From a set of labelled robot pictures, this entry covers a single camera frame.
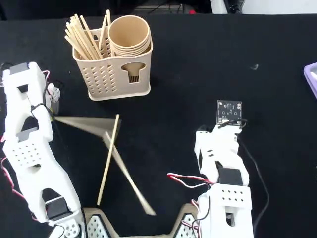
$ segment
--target black cloth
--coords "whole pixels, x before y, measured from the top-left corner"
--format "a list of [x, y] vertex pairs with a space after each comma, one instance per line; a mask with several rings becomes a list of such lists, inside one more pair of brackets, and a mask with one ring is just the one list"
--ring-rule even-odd
[[[198, 173], [195, 132], [202, 124], [214, 126], [216, 101], [224, 99], [243, 102], [243, 117], [249, 123], [241, 138], [258, 162], [271, 195], [257, 238], [315, 237], [317, 101], [303, 68], [317, 61], [317, 15], [145, 18], [154, 42], [151, 92], [103, 102], [88, 97], [63, 37], [66, 19], [0, 22], [0, 62], [35, 61], [42, 70], [50, 70], [51, 80], [65, 84], [61, 116], [120, 114], [116, 146], [157, 216], [144, 214], [112, 161], [101, 209], [114, 228], [122, 236], [171, 231], [181, 206], [197, 199], [204, 188], [185, 188], [166, 173]], [[102, 18], [87, 21], [97, 28]], [[4, 99], [2, 92], [1, 132]], [[82, 205], [95, 207], [107, 150], [99, 138], [57, 124], [61, 136], [54, 130], [52, 143], [56, 159], [68, 172]], [[250, 174], [254, 218], [266, 196], [242, 148], [239, 155]], [[4, 176], [0, 188], [2, 236], [45, 237], [50, 228], [31, 220], [27, 204], [10, 193]]]

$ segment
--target white wall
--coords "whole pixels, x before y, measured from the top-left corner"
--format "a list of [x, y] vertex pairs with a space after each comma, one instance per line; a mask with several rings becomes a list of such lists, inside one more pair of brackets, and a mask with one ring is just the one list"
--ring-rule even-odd
[[317, 13], [317, 0], [245, 0], [242, 12], [244, 14]]

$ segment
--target circuit board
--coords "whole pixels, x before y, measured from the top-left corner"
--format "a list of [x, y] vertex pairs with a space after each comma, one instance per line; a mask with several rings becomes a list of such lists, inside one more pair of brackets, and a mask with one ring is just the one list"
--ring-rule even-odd
[[[242, 102], [217, 100], [217, 124], [223, 124], [227, 121], [233, 121], [242, 118]], [[230, 125], [241, 126], [241, 122], [237, 121]]]

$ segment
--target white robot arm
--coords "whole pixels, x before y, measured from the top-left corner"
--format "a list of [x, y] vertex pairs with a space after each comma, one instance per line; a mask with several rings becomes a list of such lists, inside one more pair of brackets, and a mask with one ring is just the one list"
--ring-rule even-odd
[[249, 174], [238, 156], [242, 103], [217, 102], [217, 125], [196, 132], [199, 170], [213, 183], [198, 198], [203, 238], [253, 238]]
[[[47, 83], [35, 62], [5, 70], [2, 80], [7, 98], [3, 151], [30, 210], [41, 223], [63, 226], [64, 237], [84, 238], [79, 198], [49, 146], [53, 140], [49, 108], [59, 100], [59, 89]], [[28, 117], [35, 117], [38, 127], [21, 131]], [[46, 188], [60, 197], [45, 202], [42, 192]]]

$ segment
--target stack of paper cups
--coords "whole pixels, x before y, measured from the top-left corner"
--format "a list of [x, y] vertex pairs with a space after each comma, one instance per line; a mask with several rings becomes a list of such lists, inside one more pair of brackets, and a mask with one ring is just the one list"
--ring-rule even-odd
[[150, 27], [138, 16], [116, 19], [109, 27], [108, 37], [111, 49], [117, 56], [138, 56], [151, 48]]

